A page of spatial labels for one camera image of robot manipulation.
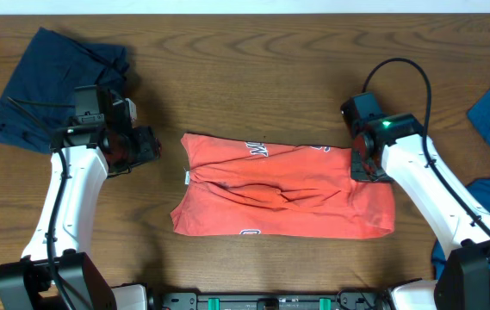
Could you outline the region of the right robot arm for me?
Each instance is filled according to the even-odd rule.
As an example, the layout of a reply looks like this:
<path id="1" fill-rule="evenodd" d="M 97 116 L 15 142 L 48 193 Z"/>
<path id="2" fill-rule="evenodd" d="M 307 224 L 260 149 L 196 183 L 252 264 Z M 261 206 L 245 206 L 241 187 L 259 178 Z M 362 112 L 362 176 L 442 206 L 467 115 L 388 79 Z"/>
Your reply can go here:
<path id="1" fill-rule="evenodd" d="M 396 182 L 441 245 L 442 275 L 387 289 L 379 309 L 490 309 L 490 212 L 440 158 L 411 114 L 384 114 L 365 92 L 342 104 L 353 139 L 351 176 L 358 182 Z"/>

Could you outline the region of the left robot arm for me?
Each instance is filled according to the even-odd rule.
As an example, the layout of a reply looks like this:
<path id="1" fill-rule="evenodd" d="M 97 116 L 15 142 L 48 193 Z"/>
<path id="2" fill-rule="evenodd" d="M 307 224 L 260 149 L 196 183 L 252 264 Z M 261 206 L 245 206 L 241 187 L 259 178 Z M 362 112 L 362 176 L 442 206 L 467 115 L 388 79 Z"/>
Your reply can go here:
<path id="1" fill-rule="evenodd" d="M 52 175 L 33 237 L 15 263 L 0 265 L 6 309 L 147 309 L 143 284 L 110 287 L 92 263 L 95 210 L 103 183 L 159 159 L 135 104 L 106 86 L 74 90 L 76 114 L 50 131 Z"/>

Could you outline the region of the red t-shirt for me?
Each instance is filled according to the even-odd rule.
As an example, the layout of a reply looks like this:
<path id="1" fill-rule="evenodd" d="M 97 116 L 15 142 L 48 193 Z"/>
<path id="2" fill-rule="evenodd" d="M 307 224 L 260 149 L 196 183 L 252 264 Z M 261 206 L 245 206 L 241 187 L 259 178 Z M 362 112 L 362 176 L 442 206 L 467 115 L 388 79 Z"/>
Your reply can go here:
<path id="1" fill-rule="evenodd" d="M 175 233 L 375 239 L 394 231 L 391 186 L 353 180 L 349 149 L 194 133 L 181 143 L 189 169 L 171 212 Z"/>

